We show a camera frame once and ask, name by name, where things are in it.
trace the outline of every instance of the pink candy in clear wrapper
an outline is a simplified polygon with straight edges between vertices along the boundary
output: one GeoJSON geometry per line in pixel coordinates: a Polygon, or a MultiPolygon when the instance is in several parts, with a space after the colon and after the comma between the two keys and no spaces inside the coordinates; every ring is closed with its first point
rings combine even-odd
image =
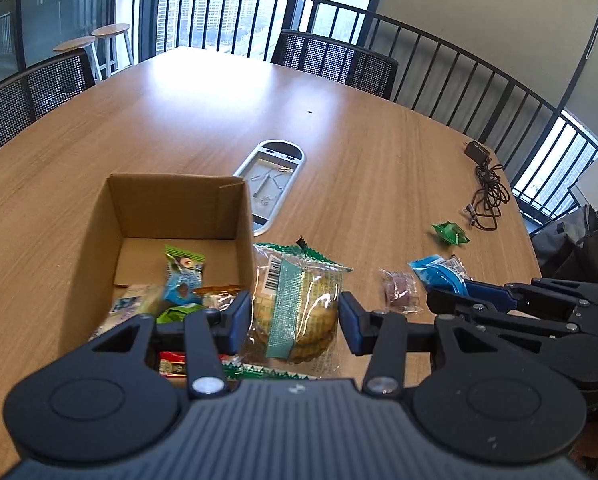
{"type": "Polygon", "coordinates": [[[410,272],[391,272],[379,269],[383,279],[385,306],[400,314],[413,314],[421,311],[415,277],[410,272]]]}

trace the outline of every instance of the black bag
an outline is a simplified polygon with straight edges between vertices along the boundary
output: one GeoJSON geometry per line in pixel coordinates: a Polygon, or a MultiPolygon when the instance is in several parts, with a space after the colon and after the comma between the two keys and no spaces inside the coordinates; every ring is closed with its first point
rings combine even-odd
{"type": "Polygon", "coordinates": [[[588,205],[532,237],[544,278],[598,283],[598,211],[588,205]]]}

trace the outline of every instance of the cable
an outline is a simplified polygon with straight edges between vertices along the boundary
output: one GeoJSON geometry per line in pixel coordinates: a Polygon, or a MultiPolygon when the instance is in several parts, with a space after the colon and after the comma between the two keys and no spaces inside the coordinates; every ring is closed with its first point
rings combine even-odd
{"type": "Polygon", "coordinates": [[[470,225],[482,231],[497,230],[497,218],[502,216],[500,206],[510,200],[508,189],[500,182],[502,178],[495,173],[495,171],[503,171],[503,166],[497,164],[489,168],[489,164],[490,158],[486,158],[474,168],[474,174],[481,187],[474,193],[471,203],[466,206],[466,211],[470,215],[470,225]],[[484,213],[477,213],[480,206],[483,207],[484,213]],[[493,226],[484,226],[479,218],[492,218],[493,226]]]}

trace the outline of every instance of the black power cord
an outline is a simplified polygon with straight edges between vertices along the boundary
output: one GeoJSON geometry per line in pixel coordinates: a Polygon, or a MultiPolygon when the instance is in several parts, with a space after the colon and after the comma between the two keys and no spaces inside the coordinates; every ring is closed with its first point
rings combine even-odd
{"type": "Polygon", "coordinates": [[[466,206],[466,211],[470,215],[470,225],[482,231],[495,231],[497,230],[497,218],[502,216],[500,206],[510,201],[508,189],[501,183],[502,178],[495,173],[503,171],[503,166],[497,164],[490,168],[490,157],[486,149],[474,141],[470,142],[466,148],[466,155],[477,162],[474,174],[481,186],[474,193],[471,203],[466,206]],[[484,210],[483,213],[477,212],[480,208],[484,210]],[[480,218],[491,218],[492,226],[485,226],[481,223],[480,218]]]}

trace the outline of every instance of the cardboard box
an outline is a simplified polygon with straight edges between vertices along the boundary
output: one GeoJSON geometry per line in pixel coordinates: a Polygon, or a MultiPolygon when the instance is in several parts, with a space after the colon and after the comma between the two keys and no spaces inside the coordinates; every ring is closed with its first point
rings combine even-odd
{"type": "Polygon", "coordinates": [[[252,215],[240,177],[113,174],[100,190],[64,310],[60,352],[85,343],[128,285],[166,282],[164,245],[205,255],[204,286],[252,290],[252,215]]]}

